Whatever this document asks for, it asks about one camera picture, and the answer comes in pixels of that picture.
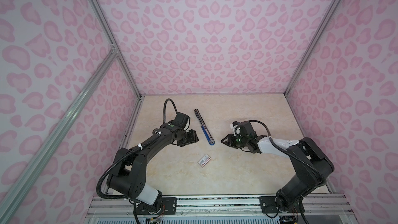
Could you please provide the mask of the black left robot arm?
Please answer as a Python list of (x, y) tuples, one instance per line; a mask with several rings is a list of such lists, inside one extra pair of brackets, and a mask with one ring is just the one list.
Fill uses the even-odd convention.
[(186, 131), (170, 122), (161, 125), (143, 143), (117, 151), (112, 165), (100, 177), (97, 195), (103, 199), (129, 199), (159, 208), (162, 193), (146, 184), (147, 164), (169, 145), (184, 147), (198, 141), (194, 129)]

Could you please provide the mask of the red white staple box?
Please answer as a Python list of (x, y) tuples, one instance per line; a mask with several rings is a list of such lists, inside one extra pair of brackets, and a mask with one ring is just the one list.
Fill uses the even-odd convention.
[(203, 168), (205, 167), (211, 160), (211, 157), (208, 154), (205, 154), (199, 161), (198, 164)]

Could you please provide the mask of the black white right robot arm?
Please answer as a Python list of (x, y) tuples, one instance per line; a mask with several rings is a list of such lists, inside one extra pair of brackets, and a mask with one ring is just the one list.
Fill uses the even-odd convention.
[(325, 185), (326, 178), (335, 170), (331, 160), (310, 138), (288, 141), (267, 135), (229, 134), (221, 142), (235, 149), (247, 148), (250, 153), (274, 154), (290, 159), (295, 175), (277, 191), (274, 200), (274, 209), (282, 213)]

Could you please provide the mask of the aluminium frame corner post left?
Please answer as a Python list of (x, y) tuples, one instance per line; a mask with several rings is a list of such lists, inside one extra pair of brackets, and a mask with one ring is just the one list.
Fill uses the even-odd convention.
[(132, 73), (128, 68), (127, 62), (124, 59), (124, 56), (119, 48), (119, 45), (115, 39), (115, 36), (110, 28), (110, 24), (104, 14), (103, 9), (101, 8), (101, 5), (99, 3), (99, 0), (88, 0), (88, 3), (92, 7), (98, 22), (105, 34), (105, 37), (107, 38), (109, 44), (112, 47), (112, 51), (116, 54), (116, 58), (118, 62), (121, 65), (122, 71), (124, 72), (125, 76), (127, 77), (127, 81), (130, 84), (131, 88), (133, 89), (133, 92), (135, 96), (140, 99), (142, 95), (140, 94), (138, 87), (133, 79)]

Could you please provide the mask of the aluminium frame corner post right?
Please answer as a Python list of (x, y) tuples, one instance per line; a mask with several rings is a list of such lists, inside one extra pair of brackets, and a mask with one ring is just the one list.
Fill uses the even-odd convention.
[(329, 7), (327, 8), (324, 16), (322, 17), (320, 24), (311, 39), (308, 48), (304, 52), (295, 72), (293, 73), (293, 76), (287, 86), (287, 89), (284, 92), (285, 98), (287, 98), (293, 91), (293, 87), (297, 83), (300, 74), (303, 72), (304, 67), (306, 63), (310, 60), (311, 55), (313, 54), (317, 44), (322, 38), (322, 35), (326, 31), (328, 25), (330, 24), (331, 20), (333, 19), (334, 15), (336, 14), (338, 8), (342, 4), (343, 0), (332, 0)]

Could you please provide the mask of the aluminium diagonal frame bar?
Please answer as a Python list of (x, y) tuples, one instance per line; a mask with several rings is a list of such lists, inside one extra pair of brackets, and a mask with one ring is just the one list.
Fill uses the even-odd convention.
[(75, 98), (63, 118), (58, 122), (51, 134), (47, 137), (44, 144), (32, 158), (27, 167), (23, 170), (18, 180), (10, 188), (9, 192), (1, 203), (1, 223), (10, 222), (15, 212), (18, 210), (31, 188), (41, 175), (42, 171), (54, 155), (60, 143), (64, 140), (70, 128), (76, 121), (89, 101), (93, 92), (96, 90), (108, 69), (117, 58), (117, 51), (110, 51), (106, 59), (98, 67), (80, 94)]

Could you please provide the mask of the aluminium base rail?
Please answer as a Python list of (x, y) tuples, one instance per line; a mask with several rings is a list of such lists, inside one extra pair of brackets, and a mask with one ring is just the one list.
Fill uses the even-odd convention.
[(143, 203), (95, 197), (86, 224), (356, 224), (357, 218), (342, 194), (309, 194), (279, 212), (274, 195), (164, 196), (158, 211)]

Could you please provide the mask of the aluminium frame corner post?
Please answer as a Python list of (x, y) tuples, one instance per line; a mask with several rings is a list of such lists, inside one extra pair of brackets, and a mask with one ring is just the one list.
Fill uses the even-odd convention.
[(310, 60), (311, 55), (313, 54), (317, 44), (322, 38), (322, 35), (326, 31), (328, 25), (330, 24), (331, 20), (333, 19), (334, 15), (336, 14), (338, 8), (342, 4), (343, 0), (332, 0), (329, 7), (327, 8), (324, 16), (322, 17), (320, 24), (311, 39), (308, 48), (304, 52), (295, 72), (293, 73), (293, 76), (287, 86), (287, 89), (284, 92), (285, 98), (287, 98), (293, 91), (293, 87), (297, 83), (300, 74), (303, 72), (304, 67), (306, 63)]
[(99, 0), (88, 0), (88, 3), (92, 7), (98, 22), (105, 34), (105, 37), (107, 38), (109, 44), (112, 47), (112, 51), (116, 54), (116, 58), (118, 62), (121, 65), (122, 71), (124, 72), (125, 76), (127, 77), (127, 81), (130, 84), (131, 88), (133, 89), (133, 92), (135, 96), (140, 99), (142, 95), (140, 94), (138, 87), (133, 79), (132, 73), (128, 68), (127, 62), (124, 59), (124, 56), (119, 48), (119, 45), (115, 39), (115, 36), (110, 28), (110, 24), (104, 14), (103, 9), (101, 8), (101, 5), (99, 3)]

